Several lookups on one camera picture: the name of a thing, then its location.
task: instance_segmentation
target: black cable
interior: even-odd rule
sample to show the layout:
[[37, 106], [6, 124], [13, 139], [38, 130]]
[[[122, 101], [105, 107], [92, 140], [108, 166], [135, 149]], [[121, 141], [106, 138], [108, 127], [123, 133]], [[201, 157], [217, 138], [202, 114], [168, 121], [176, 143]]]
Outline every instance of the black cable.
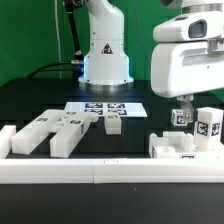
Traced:
[[73, 13], [68, 14], [68, 19], [69, 19], [69, 23], [70, 23], [71, 32], [72, 32], [72, 39], [73, 39], [75, 52], [76, 53], [80, 52], [80, 54], [81, 54], [81, 48], [80, 48], [80, 44], [79, 44], [78, 33], [77, 33]]
[[41, 70], [39, 72], [72, 72], [72, 69], [47, 69], [47, 70]]
[[134, 9], [135, 9], [135, 19], [136, 19], [136, 24], [137, 24], [137, 28], [138, 28], [138, 36], [139, 36], [139, 38], [140, 38], [140, 42], [141, 42], [143, 51], [144, 51], [144, 53], [145, 53], [146, 61], [147, 61], [148, 65], [149, 65], [149, 67], [150, 67], [149, 56], [148, 56], [148, 54], [147, 54], [146, 46], [145, 46], [145, 43], [144, 43], [144, 40], [143, 40], [143, 37], [142, 37], [142, 33], [141, 33], [141, 29], [140, 29], [140, 25], [139, 25], [137, 3], [136, 3], [136, 0], [133, 0], [133, 1], [134, 1]]
[[31, 72], [29, 75], [26, 76], [27, 79], [32, 79], [38, 72], [44, 71], [46, 68], [51, 68], [55, 66], [60, 66], [60, 65], [71, 65], [71, 62], [57, 62], [49, 65], [42, 66], [38, 68], [37, 70]]

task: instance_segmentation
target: white cube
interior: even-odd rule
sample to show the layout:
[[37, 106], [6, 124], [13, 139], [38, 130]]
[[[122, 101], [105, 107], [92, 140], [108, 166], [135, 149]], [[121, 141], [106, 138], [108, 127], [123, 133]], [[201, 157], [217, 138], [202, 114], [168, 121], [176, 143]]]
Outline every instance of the white cube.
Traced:
[[117, 112], [105, 113], [104, 125], [107, 135], [121, 134], [121, 118]]
[[173, 109], [171, 122], [174, 126], [187, 126], [187, 122], [184, 120], [183, 110]]
[[223, 110], [205, 107], [198, 109], [195, 123], [194, 144], [201, 149], [215, 149], [220, 143]]

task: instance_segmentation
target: white platform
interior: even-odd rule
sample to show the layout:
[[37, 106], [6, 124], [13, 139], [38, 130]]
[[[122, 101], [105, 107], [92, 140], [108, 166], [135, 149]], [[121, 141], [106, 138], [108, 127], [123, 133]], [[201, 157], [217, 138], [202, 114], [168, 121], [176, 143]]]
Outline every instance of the white platform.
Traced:
[[224, 183], [224, 160], [2, 159], [1, 184]]

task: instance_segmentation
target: cable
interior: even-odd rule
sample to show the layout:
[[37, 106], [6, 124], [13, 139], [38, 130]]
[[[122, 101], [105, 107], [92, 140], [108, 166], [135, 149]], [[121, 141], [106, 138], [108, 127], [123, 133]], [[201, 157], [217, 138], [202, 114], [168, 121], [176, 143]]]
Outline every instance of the cable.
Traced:
[[148, 65], [149, 65], [149, 67], [150, 67], [151, 65], [150, 65], [149, 56], [147, 54], [147, 50], [146, 50], [146, 47], [145, 47], [144, 40], [142, 38], [142, 33], [141, 33], [140, 25], [139, 25], [137, 3], [136, 3], [136, 0], [133, 0], [133, 1], [134, 1], [135, 19], [136, 19], [136, 24], [137, 24], [137, 29], [138, 29], [138, 36], [140, 38], [140, 42], [141, 42], [141, 45], [142, 45], [142, 48], [143, 48], [143, 51], [144, 51], [144, 54], [145, 54], [146, 61], [147, 61]]
[[38, 68], [37, 70], [31, 72], [29, 75], [26, 76], [26, 78], [32, 79], [38, 72], [47, 71], [47, 70], [44, 70], [46, 68], [51, 68], [51, 67], [61, 66], [61, 65], [71, 65], [71, 62], [58, 62], [58, 63], [53, 63], [53, 64], [42, 66], [42, 67]]
[[59, 62], [62, 61], [61, 59], [61, 38], [60, 38], [60, 31], [59, 31], [59, 23], [58, 23], [58, 1], [54, 1], [54, 12], [55, 12], [55, 26], [56, 26], [56, 35], [57, 35], [57, 43], [58, 43], [58, 59]]

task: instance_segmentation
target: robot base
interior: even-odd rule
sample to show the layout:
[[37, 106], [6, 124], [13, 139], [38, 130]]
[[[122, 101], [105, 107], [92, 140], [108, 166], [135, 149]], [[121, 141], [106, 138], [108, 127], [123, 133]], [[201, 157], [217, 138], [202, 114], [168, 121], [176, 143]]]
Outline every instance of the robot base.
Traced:
[[86, 82], [82, 78], [79, 78], [79, 87], [95, 90], [95, 91], [105, 91], [105, 92], [116, 92], [124, 89], [129, 89], [133, 87], [133, 79], [130, 79], [127, 82], [121, 84], [111, 84], [111, 85], [103, 85], [103, 84], [93, 84]]

